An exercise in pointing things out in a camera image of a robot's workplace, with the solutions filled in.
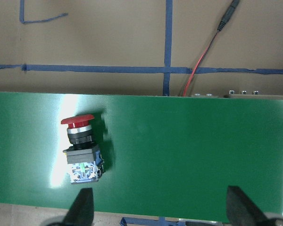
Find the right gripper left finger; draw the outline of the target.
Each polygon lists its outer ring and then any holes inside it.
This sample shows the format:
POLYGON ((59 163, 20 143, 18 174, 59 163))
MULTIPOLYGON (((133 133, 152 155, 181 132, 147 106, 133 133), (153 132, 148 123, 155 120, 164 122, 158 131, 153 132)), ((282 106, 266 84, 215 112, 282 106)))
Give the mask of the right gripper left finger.
POLYGON ((94 219, 92 188, 82 188, 62 220, 63 226, 91 226, 94 219))

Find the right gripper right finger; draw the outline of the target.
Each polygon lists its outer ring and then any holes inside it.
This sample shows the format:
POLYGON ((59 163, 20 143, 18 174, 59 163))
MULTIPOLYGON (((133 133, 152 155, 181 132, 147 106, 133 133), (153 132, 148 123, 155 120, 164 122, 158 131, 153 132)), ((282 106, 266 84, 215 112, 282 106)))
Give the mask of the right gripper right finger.
POLYGON ((228 186, 226 216, 232 226, 259 226, 267 216, 238 186, 228 186))

